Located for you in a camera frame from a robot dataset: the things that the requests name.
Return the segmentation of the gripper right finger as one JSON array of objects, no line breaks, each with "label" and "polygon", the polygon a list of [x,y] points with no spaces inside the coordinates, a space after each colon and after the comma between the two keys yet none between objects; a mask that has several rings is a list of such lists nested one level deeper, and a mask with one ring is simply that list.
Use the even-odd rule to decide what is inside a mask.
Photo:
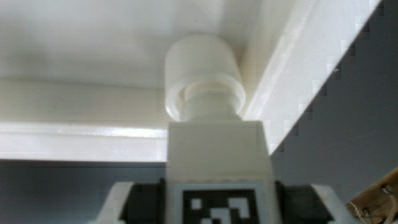
[{"label": "gripper right finger", "polygon": [[327,185],[275,182],[282,224],[360,224]]}]

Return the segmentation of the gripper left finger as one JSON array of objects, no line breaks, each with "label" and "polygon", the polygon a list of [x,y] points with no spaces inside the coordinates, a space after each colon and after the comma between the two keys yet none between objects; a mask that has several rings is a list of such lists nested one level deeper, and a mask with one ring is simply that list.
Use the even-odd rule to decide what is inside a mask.
[{"label": "gripper left finger", "polygon": [[90,224],[165,224],[165,183],[117,182]]}]

